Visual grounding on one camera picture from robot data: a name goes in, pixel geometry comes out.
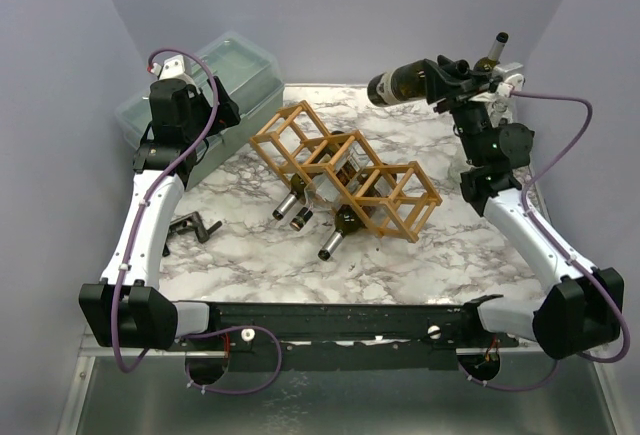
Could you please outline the dark green wine bottle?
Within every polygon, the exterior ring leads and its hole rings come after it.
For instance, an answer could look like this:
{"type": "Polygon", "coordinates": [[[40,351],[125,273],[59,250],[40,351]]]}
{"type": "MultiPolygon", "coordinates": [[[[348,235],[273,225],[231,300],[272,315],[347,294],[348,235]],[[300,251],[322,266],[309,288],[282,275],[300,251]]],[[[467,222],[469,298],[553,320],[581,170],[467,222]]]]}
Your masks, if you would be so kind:
{"type": "Polygon", "coordinates": [[[403,65],[371,79],[367,85],[369,101],[377,107],[395,106],[425,99],[423,60],[403,65]]]}

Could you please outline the green wine bottle brown label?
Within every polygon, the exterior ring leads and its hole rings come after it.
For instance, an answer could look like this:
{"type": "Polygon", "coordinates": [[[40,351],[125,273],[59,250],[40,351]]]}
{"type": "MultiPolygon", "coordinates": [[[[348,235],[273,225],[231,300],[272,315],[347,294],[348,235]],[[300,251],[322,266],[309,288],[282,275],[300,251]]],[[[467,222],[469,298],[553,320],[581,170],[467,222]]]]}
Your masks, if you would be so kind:
{"type": "MultiPolygon", "coordinates": [[[[297,203],[300,203],[302,207],[304,206],[304,189],[311,185],[312,179],[316,174],[325,173],[325,169],[318,169],[317,171],[309,172],[308,167],[311,165],[328,164],[333,160],[336,154],[339,154],[341,157],[345,152],[342,150],[343,145],[343,141],[336,142],[335,140],[321,140],[316,146],[306,147],[306,150],[309,152],[309,156],[296,160],[298,165],[303,168],[303,171],[294,170],[290,175],[288,175],[289,193],[272,213],[276,220],[281,220],[297,203]]],[[[335,160],[333,165],[334,172],[335,165],[340,157],[335,160]]]]}

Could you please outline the clear square liquor bottle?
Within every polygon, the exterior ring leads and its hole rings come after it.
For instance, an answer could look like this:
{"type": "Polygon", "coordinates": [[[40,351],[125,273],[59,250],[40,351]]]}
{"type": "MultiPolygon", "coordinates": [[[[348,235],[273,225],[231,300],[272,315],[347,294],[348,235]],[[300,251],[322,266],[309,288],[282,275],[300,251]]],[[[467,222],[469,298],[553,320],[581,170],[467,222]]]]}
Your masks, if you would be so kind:
{"type": "MultiPolygon", "coordinates": [[[[361,148],[348,148],[335,165],[335,176],[349,193],[361,184],[358,177],[367,163],[365,152],[361,148]]],[[[309,187],[304,189],[304,206],[290,222],[290,226],[300,231],[316,213],[336,212],[342,205],[341,192],[325,173],[316,174],[309,187]]]]}

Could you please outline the green wine bottle white label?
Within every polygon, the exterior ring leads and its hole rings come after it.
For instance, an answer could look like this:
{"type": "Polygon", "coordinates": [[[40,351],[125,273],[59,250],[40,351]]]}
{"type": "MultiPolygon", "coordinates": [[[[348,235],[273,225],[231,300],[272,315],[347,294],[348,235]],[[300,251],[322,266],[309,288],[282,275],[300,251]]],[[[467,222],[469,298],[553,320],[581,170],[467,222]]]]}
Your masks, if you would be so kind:
{"type": "MultiPolygon", "coordinates": [[[[371,177],[372,174],[366,174],[362,171],[362,175],[358,177],[361,184],[353,193],[348,193],[356,196],[361,188],[365,188],[363,196],[366,197],[383,197],[391,193],[391,186],[382,175],[378,175],[372,182],[369,182],[371,177]]],[[[361,217],[353,207],[347,203],[344,197],[341,207],[336,212],[333,212],[333,214],[334,231],[318,252],[318,257],[323,261],[328,261],[331,258],[347,236],[366,228],[361,217]]]]}

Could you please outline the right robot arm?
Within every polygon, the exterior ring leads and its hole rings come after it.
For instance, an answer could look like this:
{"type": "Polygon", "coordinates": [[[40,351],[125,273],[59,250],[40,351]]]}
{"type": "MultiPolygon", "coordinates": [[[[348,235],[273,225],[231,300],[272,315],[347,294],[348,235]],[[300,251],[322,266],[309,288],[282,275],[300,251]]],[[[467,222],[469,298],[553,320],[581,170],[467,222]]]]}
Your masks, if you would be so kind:
{"type": "Polygon", "coordinates": [[[555,360],[572,355],[590,359],[591,350],[616,340],[614,363],[630,349],[630,331],[622,315],[624,280],[574,249],[528,202],[528,185],[514,176],[530,162],[534,132],[516,122],[493,124],[488,107],[522,96],[519,65],[473,71],[464,60],[444,56],[424,60],[425,98],[439,113],[449,113],[471,166],[461,175],[464,200],[516,248],[545,292],[526,304],[503,297],[478,303],[460,322],[460,334],[480,347],[504,332],[534,341],[555,360]]]}

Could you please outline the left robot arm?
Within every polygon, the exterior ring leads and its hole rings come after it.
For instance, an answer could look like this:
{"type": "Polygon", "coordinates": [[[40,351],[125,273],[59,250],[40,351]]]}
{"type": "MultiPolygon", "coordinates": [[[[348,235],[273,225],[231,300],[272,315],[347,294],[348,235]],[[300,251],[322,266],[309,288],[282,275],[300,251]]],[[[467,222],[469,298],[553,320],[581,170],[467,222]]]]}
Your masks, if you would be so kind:
{"type": "Polygon", "coordinates": [[[179,78],[150,87],[151,122],[134,154],[134,188],[116,249],[97,283],[85,284],[79,305],[102,347],[168,349],[187,336],[201,350],[222,335],[204,302],[172,302],[159,291],[159,268],[172,218],[197,164],[196,147],[240,121],[218,77],[216,92],[179,78]]]}

